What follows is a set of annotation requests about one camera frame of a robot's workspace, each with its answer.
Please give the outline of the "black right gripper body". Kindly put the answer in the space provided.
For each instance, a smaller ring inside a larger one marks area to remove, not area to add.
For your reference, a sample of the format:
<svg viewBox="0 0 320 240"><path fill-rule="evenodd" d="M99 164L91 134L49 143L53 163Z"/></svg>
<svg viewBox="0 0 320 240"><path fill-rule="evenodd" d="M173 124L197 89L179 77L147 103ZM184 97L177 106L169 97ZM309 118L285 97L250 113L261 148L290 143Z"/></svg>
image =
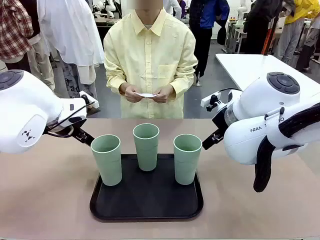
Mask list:
<svg viewBox="0 0 320 240"><path fill-rule="evenodd" d="M226 107L223 107L222 109L218 110L212 119L212 122L216 125L216 127L219 130L226 130L229 127L225 120L226 110Z"/></svg>

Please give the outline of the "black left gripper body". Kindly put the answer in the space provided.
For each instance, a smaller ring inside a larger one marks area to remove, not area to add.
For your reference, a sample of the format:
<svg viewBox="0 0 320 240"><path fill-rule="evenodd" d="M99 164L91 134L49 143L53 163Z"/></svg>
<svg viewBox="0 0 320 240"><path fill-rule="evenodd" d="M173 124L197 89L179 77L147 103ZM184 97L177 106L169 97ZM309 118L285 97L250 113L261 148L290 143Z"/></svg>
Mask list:
<svg viewBox="0 0 320 240"><path fill-rule="evenodd" d="M79 142L85 142L87 139L87 134L81 128L76 126L73 126L71 136Z"/></svg>

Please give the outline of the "person's left hand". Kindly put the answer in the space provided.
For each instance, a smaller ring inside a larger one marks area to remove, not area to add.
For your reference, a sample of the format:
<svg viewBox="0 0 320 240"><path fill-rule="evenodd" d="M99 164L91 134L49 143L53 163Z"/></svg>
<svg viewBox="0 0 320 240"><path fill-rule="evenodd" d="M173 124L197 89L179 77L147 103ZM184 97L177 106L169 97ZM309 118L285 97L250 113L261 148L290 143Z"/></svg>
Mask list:
<svg viewBox="0 0 320 240"><path fill-rule="evenodd" d="M158 88L151 99L158 104L164 104L168 101L170 96L174 93L174 88L169 84Z"/></svg>

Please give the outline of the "person's right hand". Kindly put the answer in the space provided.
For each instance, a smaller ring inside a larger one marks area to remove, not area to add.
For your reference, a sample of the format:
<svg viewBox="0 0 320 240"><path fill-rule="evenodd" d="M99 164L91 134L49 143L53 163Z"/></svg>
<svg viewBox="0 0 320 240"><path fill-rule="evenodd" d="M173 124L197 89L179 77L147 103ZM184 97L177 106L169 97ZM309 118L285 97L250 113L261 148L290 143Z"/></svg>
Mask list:
<svg viewBox="0 0 320 240"><path fill-rule="evenodd" d="M125 98L131 103L138 103L144 98L135 85L126 85L123 90Z"/></svg>

